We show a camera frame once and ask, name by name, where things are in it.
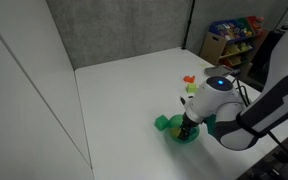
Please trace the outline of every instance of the green bowl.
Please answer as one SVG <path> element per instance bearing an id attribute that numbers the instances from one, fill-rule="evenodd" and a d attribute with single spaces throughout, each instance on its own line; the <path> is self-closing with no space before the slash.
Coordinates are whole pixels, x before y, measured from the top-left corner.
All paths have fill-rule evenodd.
<path id="1" fill-rule="evenodd" d="M 192 142 L 194 139 L 197 138 L 198 134 L 200 133 L 200 129 L 198 126 L 195 128 L 192 128 L 191 135 L 188 137 L 187 140 L 183 141 L 181 139 L 178 139 L 178 135 L 181 132 L 182 122 L 183 122 L 182 114 L 173 116 L 169 121 L 169 133 L 174 141 L 181 143 L 181 144 L 186 144 L 186 143 Z"/>

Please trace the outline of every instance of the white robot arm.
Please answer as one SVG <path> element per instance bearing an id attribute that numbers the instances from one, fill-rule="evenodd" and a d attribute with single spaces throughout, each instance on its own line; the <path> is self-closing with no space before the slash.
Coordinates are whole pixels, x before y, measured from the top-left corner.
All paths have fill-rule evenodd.
<path id="1" fill-rule="evenodd" d="M 190 100 L 178 138 L 205 117 L 217 115 L 213 136 L 226 148 L 244 150 L 288 119 L 288 31 L 271 54 L 267 83 L 261 95 L 245 107 L 232 83 L 224 77 L 207 79 Z"/>

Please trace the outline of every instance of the table surface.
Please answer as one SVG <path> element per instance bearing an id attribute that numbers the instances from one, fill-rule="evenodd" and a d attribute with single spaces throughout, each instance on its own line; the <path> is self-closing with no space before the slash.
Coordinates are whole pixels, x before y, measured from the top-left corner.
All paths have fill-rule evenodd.
<path id="1" fill-rule="evenodd" d="M 76 70 L 95 180 L 236 179 L 276 144 L 268 137 L 244 151 L 222 147 L 200 125 L 200 135 L 178 144 L 154 127 L 160 115 L 183 114 L 183 77 L 206 80 L 212 65 L 180 48 Z M 251 100 L 259 92 L 245 85 Z M 288 121 L 273 129 L 288 137 Z"/>

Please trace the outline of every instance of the orange toy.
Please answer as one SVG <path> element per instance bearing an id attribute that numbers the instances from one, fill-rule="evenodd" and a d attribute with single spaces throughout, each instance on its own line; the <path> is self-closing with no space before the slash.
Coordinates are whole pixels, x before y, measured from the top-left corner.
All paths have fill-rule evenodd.
<path id="1" fill-rule="evenodd" d="M 192 76 L 192 77 L 185 76 L 183 80 L 184 80 L 185 82 L 188 82 L 188 83 L 194 83 L 194 81 L 195 81 L 195 76 Z"/>

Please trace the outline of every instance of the wooden shelf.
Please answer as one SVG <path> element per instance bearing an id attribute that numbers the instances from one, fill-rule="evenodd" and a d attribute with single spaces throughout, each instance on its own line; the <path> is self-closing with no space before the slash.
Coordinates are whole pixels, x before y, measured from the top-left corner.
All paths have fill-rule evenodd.
<path id="1" fill-rule="evenodd" d="M 228 57 L 235 56 L 235 55 L 238 55 L 238 54 L 242 54 L 244 52 L 250 51 L 251 49 L 253 49 L 253 48 L 250 48 L 250 49 L 244 50 L 244 51 L 240 51 L 240 52 L 237 52 L 237 53 L 233 53 L 233 54 L 228 54 L 228 55 L 225 55 L 225 56 L 220 56 L 219 59 L 224 59 L 224 58 L 228 58 Z"/>

